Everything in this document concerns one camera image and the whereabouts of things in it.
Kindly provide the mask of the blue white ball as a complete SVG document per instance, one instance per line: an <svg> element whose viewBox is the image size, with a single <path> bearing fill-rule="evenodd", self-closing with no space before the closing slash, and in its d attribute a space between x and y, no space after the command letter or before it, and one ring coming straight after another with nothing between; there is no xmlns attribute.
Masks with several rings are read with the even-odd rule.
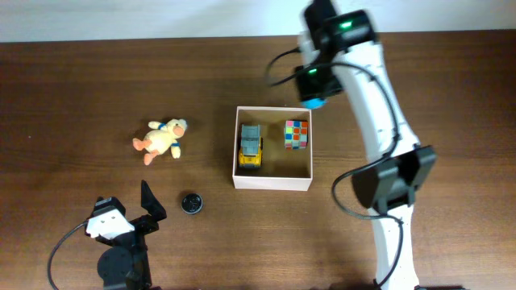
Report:
<svg viewBox="0 0 516 290"><path fill-rule="evenodd" d="M316 110L324 107L327 103L326 99L322 98L311 98L305 101L302 101L302 105L309 110Z"/></svg>

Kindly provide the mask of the black round lid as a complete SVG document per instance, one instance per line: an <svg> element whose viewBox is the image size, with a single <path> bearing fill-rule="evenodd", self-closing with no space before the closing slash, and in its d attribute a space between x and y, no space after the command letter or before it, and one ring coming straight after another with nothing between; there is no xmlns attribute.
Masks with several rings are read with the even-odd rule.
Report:
<svg viewBox="0 0 516 290"><path fill-rule="evenodd" d="M197 214L202 210L203 199L197 193L188 193L181 201L181 209L187 214Z"/></svg>

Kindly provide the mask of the colourful puzzle cube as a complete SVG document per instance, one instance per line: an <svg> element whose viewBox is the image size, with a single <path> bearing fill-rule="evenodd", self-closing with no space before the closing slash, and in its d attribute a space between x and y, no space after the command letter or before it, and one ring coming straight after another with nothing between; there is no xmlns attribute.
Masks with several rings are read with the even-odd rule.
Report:
<svg viewBox="0 0 516 290"><path fill-rule="evenodd" d="M309 123L301 120L287 120L284 127L284 146L287 150L306 149Z"/></svg>

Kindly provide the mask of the yellow plush duck toy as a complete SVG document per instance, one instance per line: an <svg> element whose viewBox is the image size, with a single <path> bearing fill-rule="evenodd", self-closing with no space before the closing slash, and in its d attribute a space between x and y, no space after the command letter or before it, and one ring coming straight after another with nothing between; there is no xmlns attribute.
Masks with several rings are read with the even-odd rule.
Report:
<svg viewBox="0 0 516 290"><path fill-rule="evenodd" d="M146 151L145 165L150 165L158 155L163 155L167 150L170 150L174 159L181 157L181 145L178 139L184 136L188 128L185 119L171 119L168 122L151 121L148 127L151 130L143 139L132 139L132 146L137 151Z"/></svg>

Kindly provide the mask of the pink cardboard box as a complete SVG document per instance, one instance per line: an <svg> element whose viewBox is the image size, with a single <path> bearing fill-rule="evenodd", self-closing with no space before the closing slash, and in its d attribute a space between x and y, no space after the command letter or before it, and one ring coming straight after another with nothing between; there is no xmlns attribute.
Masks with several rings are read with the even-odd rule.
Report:
<svg viewBox="0 0 516 290"><path fill-rule="evenodd" d="M307 123L305 149L285 147L285 124ZM264 145L260 168L239 166L240 131L243 125L259 125ZM232 179L236 189L306 191L314 177L312 113L308 109L239 106L236 109Z"/></svg>

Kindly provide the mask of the yellow grey toy truck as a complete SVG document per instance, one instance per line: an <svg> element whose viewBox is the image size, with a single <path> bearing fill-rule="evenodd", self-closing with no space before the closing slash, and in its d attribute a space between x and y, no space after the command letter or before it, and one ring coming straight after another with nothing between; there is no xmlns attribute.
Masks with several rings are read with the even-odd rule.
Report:
<svg viewBox="0 0 516 290"><path fill-rule="evenodd" d="M263 139L260 125L242 125L239 144L239 167L260 168L262 165Z"/></svg>

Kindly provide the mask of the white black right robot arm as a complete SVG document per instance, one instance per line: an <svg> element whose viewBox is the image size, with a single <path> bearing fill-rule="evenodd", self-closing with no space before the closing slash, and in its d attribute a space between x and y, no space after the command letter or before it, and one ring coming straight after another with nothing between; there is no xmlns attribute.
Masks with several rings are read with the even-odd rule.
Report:
<svg viewBox="0 0 516 290"><path fill-rule="evenodd" d="M303 64L295 81L302 104L323 106L340 92L355 115L367 164L336 178L349 178L372 223L377 253L374 284L379 289L418 289L411 241L415 195L436 161L421 146L397 102L385 67L383 47L364 10L340 14L330 0L303 11L306 31L298 39Z"/></svg>

